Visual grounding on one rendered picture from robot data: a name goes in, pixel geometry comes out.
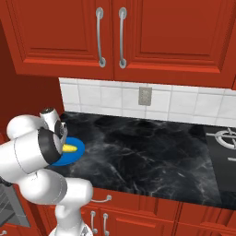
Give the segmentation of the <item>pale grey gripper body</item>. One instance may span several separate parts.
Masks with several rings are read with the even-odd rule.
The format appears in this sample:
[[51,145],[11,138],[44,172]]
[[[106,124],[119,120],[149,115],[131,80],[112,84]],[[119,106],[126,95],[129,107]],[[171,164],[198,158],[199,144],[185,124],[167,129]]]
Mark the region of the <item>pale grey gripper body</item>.
[[60,135],[61,135],[61,137],[60,137],[60,140],[61,140],[62,144],[65,143],[67,134],[68,134],[68,131],[67,131],[66,123],[61,122],[61,127],[60,127]]

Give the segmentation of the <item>yellow corn cob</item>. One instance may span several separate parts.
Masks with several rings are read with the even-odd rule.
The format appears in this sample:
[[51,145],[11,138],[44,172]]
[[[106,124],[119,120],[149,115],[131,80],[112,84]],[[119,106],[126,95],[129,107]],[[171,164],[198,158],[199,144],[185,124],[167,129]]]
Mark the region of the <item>yellow corn cob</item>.
[[73,146],[73,145],[68,145],[68,144],[64,144],[63,145],[63,152],[65,153],[73,153],[77,151],[77,147]]

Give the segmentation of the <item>grey oven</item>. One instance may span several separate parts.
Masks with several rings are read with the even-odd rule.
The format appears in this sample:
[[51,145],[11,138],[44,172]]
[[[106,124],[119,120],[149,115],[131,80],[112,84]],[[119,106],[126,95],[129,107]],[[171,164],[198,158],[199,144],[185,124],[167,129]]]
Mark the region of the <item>grey oven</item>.
[[0,227],[6,223],[30,227],[14,187],[10,183],[3,184],[0,180]]

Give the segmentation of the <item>blue round plate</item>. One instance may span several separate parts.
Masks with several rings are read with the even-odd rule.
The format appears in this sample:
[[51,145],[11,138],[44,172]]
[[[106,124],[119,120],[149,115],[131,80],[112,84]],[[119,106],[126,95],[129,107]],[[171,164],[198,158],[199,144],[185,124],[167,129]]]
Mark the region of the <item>blue round plate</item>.
[[53,163],[53,166],[65,166],[74,163],[79,160],[85,152],[85,145],[80,139],[68,137],[65,144],[76,146],[77,151],[73,153],[62,152],[61,158]]

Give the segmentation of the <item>red base cupboard door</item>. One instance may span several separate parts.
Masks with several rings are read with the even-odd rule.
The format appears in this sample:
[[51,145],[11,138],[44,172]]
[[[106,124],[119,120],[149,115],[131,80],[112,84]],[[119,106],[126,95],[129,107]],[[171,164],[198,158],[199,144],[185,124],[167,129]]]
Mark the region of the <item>red base cupboard door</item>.
[[102,231],[104,213],[109,215],[107,230],[110,236],[172,236],[172,221],[143,217],[104,208],[100,210]]
[[[50,233],[57,225],[56,217],[54,214],[55,206],[38,206],[38,210],[41,215],[41,220],[45,226],[46,232]],[[100,211],[97,207],[83,206],[81,208],[81,217],[84,222],[91,228],[90,224],[90,211],[95,211],[96,216],[94,218],[94,227],[98,230],[94,236],[101,236],[101,224],[100,224]]]

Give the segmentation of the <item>red drawer front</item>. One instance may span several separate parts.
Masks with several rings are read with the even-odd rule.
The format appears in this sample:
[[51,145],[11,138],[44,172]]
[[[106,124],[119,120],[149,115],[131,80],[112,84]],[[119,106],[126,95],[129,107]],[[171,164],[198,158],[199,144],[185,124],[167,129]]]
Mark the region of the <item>red drawer front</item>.
[[179,205],[178,201],[169,199],[134,195],[100,188],[94,189],[92,199],[103,200],[107,195],[112,196],[111,201],[106,203],[91,203],[99,204],[103,207],[113,207],[125,211],[134,211],[137,214],[144,214],[169,221],[174,221]]
[[236,230],[236,210],[183,203],[181,223]]

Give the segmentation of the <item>black hob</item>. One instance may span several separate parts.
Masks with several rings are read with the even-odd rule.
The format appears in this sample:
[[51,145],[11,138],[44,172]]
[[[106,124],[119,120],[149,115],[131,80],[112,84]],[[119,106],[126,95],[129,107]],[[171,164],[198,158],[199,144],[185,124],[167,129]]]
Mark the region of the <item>black hob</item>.
[[221,205],[236,210],[236,128],[205,125]]

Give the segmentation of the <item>grey wall socket plate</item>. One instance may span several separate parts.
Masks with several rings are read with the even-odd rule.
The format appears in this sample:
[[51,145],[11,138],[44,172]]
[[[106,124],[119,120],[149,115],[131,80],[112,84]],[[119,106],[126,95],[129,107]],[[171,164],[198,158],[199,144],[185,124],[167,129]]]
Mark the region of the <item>grey wall socket plate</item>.
[[152,97],[152,88],[139,88],[138,104],[150,106]]

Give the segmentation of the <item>red wall cupboard door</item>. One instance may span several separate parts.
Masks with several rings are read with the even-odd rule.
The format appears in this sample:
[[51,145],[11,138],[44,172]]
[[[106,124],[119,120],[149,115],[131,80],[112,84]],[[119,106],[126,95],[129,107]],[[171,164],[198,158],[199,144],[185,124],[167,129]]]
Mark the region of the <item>red wall cupboard door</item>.
[[[124,20],[120,62],[119,10]],[[230,89],[236,77],[236,0],[112,0],[114,79]]]
[[0,0],[0,20],[18,74],[113,79],[112,0]]

